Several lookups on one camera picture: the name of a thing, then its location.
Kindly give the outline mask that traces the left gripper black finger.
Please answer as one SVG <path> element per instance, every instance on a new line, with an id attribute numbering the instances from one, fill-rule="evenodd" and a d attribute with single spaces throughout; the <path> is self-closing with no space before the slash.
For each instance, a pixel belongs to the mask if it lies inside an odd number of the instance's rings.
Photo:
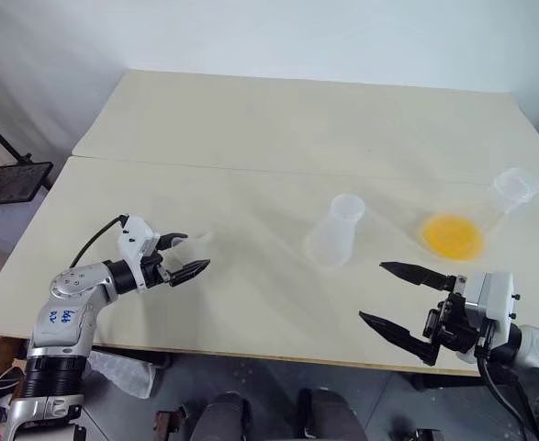
<path id="1" fill-rule="evenodd" d="M 210 264 L 209 259 L 196 260 L 170 273 L 169 285 L 174 288 L 197 277 Z"/>
<path id="2" fill-rule="evenodd" d="M 158 240 L 158 250 L 165 251 L 171 249 L 187 239 L 188 235 L 184 233 L 174 232 L 161 235 Z"/>

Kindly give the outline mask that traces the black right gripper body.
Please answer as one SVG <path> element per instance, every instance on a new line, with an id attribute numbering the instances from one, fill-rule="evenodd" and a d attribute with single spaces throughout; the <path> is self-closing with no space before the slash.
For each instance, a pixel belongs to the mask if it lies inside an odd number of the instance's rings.
<path id="1" fill-rule="evenodd" d="M 430 288 L 447 291 L 445 300 L 429 310 L 422 335 L 429 339 L 426 355 L 437 355 L 443 346 L 461 354 L 474 349 L 475 355 L 488 355 L 493 343 L 495 322 L 481 314 L 465 297 L 467 278 L 434 274 L 423 280 Z"/>

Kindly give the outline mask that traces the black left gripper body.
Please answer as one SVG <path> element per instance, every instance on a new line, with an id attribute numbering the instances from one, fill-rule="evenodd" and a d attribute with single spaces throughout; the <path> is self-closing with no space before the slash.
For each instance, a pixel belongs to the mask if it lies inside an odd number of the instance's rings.
<path id="1" fill-rule="evenodd" d="M 153 288 L 165 282 L 162 274 L 167 275 L 167 272 L 162 266 L 162 251 L 172 247 L 173 239 L 172 234 L 163 235 L 155 245 L 154 250 L 140 260 L 140 270 L 144 278 L 145 288 Z"/>

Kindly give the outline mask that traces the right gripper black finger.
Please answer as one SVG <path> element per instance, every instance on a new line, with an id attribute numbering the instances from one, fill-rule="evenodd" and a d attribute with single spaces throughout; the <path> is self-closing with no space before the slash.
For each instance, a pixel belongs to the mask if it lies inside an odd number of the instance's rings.
<path id="1" fill-rule="evenodd" d="M 456 283 L 455 276 L 443 275 L 423 266 L 401 262 L 382 262 L 379 266 L 392 275 L 417 286 L 425 285 L 440 291 L 453 291 Z"/>
<path id="2" fill-rule="evenodd" d="M 410 331 L 387 319 L 359 311 L 360 318 L 389 343 L 415 355 L 427 366 L 434 366 L 439 354 L 438 344 L 422 341 Z"/>

